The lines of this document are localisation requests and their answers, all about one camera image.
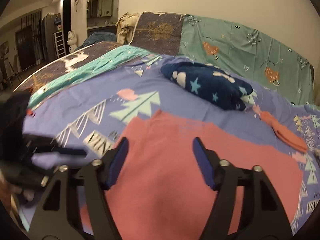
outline kitchen cabinet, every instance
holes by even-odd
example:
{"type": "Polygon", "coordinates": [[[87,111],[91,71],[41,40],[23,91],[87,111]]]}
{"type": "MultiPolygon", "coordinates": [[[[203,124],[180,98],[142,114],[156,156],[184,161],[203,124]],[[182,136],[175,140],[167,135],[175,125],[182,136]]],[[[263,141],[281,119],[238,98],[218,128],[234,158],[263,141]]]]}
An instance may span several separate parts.
{"type": "Polygon", "coordinates": [[[89,0],[87,18],[112,16],[112,0],[89,0]]]}

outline teal blanket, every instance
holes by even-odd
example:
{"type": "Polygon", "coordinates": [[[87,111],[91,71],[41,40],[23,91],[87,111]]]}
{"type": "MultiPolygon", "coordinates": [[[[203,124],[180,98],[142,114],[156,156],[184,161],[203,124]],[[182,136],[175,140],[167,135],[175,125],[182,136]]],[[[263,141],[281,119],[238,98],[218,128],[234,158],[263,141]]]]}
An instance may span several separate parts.
{"type": "Polygon", "coordinates": [[[88,80],[89,78],[115,69],[118,65],[125,63],[133,58],[144,57],[149,53],[150,52],[145,49],[129,45],[115,48],[112,51],[109,51],[108,53],[102,55],[101,57],[83,65],[82,67],[77,68],[72,72],[65,74],[44,85],[32,95],[28,107],[33,108],[37,106],[39,103],[41,103],[42,100],[67,86],[79,84],[83,81],[88,80]]]}
{"type": "Polygon", "coordinates": [[[186,16],[179,55],[257,81],[295,104],[313,103],[309,62],[283,43],[244,25],[186,16]]]}

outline star print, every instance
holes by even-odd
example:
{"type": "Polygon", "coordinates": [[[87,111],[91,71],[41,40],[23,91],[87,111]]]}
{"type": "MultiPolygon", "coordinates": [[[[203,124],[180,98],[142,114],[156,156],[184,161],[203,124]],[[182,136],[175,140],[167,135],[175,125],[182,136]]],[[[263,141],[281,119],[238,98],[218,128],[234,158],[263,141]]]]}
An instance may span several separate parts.
{"type": "Polygon", "coordinates": [[[219,98],[218,98],[218,96],[217,96],[217,93],[212,94],[212,101],[217,102],[218,99],[219,99],[219,98]]]}
{"type": "Polygon", "coordinates": [[[242,95],[246,95],[247,94],[247,90],[245,90],[245,88],[243,87],[239,87],[240,92],[242,93],[242,95]]]}
{"type": "Polygon", "coordinates": [[[191,88],[191,93],[195,92],[196,94],[198,94],[198,89],[201,87],[201,85],[198,84],[198,78],[196,78],[195,81],[190,81],[190,84],[192,86],[191,88]]]}

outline chair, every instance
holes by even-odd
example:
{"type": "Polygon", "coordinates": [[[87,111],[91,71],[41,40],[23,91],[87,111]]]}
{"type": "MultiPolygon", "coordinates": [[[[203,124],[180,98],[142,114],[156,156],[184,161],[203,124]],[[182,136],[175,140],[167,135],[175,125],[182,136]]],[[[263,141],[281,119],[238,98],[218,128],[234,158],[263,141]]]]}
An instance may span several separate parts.
{"type": "Polygon", "coordinates": [[[10,68],[11,68],[11,71],[12,73],[10,75],[8,75],[7,77],[7,82],[9,85],[11,85],[13,87],[13,84],[12,84],[12,80],[17,77],[19,82],[21,83],[23,81],[22,77],[20,76],[19,72],[18,72],[18,62],[17,62],[17,54],[14,55],[14,58],[13,58],[13,67],[9,61],[9,59],[6,57],[4,58],[4,60],[7,60],[9,65],[10,65],[10,68]]]}

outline navy star blanket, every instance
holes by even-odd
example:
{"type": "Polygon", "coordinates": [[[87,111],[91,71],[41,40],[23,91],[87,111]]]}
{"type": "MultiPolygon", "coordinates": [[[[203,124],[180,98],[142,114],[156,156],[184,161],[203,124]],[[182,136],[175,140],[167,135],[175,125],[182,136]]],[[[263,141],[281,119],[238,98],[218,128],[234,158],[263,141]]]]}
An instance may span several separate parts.
{"type": "Polygon", "coordinates": [[[188,92],[224,110],[243,111],[246,106],[241,97],[253,92],[250,84],[211,64],[172,57],[166,59],[161,73],[188,92]]]}

